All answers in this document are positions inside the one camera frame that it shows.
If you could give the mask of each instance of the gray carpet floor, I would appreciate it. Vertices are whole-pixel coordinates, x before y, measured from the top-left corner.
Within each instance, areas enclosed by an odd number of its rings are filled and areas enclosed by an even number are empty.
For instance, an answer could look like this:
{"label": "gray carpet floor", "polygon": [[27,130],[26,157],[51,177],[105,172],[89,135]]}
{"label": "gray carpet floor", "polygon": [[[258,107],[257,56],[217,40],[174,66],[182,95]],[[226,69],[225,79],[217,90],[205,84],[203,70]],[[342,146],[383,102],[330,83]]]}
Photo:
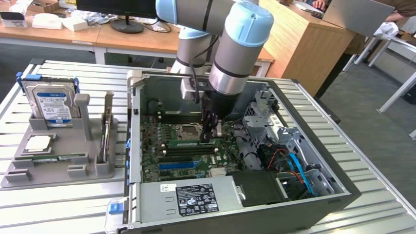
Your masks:
{"label": "gray carpet floor", "polygon": [[[22,71],[31,58],[71,62],[94,62],[85,51],[0,44],[0,100],[14,84],[15,72]],[[129,66],[149,67],[150,57],[131,56]],[[155,61],[154,68],[171,66],[173,60]],[[351,66],[339,75],[321,100],[341,119],[339,126],[375,167],[416,206],[416,141],[407,133],[416,129],[416,106],[398,100],[379,114],[381,107],[397,86],[363,65]]]}

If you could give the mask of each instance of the motherboard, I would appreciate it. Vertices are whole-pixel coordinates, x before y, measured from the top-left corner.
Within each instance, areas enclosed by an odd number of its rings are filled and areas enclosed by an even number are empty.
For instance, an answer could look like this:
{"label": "motherboard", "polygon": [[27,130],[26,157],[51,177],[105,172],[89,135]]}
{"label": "motherboard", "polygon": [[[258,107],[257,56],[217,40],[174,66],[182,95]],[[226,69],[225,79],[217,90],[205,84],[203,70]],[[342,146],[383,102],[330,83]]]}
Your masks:
{"label": "motherboard", "polygon": [[199,143],[201,124],[163,123],[143,116],[142,182],[225,176],[243,168],[231,131]]}

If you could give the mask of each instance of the white metal grid surface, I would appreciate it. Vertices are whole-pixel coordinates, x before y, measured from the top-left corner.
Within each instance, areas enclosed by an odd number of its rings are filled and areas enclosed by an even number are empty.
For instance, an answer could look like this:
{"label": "white metal grid surface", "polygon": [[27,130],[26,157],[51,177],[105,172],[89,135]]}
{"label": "white metal grid surface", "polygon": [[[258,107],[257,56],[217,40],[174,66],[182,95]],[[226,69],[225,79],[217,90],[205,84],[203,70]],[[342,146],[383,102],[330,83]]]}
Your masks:
{"label": "white metal grid surface", "polygon": [[[66,186],[0,191],[0,233],[90,234],[103,232],[105,206],[122,196],[126,136],[126,72],[130,67],[45,61],[38,74],[79,80],[81,93],[90,95],[89,117],[103,109],[106,90],[114,91],[113,113],[119,121],[115,176]],[[345,170],[362,195],[341,211],[329,214],[309,230],[298,233],[416,234],[416,212],[367,158],[323,114],[301,86],[275,81],[294,108]],[[279,112],[293,125],[282,107]],[[14,86],[0,105],[0,179],[27,127],[30,108]]]}

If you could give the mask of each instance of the robotic arm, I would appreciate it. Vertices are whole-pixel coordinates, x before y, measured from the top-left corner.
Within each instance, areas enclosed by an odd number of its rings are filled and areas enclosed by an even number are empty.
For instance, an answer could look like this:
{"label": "robotic arm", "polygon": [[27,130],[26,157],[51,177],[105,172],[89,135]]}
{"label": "robotic arm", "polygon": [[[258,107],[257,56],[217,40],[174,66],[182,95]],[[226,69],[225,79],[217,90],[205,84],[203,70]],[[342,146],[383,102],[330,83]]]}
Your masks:
{"label": "robotic arm", "polygon": [[[273,25],[270,13],[247,1],[229,0],[155,0],[157,16],[166,22],[221,36],[207,87],[202,95],[198,83],[189,82],[193,99],[201,95],[202,133],[201,142],[207,142],[219,120],[231,112],[247,76],[267,39]],[[186,81],[181,81],[181,92]]]}

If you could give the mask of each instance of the gray parts tray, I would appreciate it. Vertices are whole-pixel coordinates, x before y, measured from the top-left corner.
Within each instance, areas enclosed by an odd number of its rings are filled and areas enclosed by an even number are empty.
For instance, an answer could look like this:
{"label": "gray parts tray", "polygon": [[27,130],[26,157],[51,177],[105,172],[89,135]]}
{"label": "gray parts tray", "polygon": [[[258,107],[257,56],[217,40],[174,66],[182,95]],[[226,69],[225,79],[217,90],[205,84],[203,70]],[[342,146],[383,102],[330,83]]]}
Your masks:
{"label": "gray parts tray", "polygon": [[[1,187],[19,187],[39,184],[110,178],[114,175],[114,151],[117,119],[113,119],[106,163],[97,163],[101,143],[101,120],[89,119],[91,141],[85,141],[83,129],[50,128],[25,131],[11,163],[3,174]],[[23,153],[31,136],[50,136],[47,149],[42,154]]]}

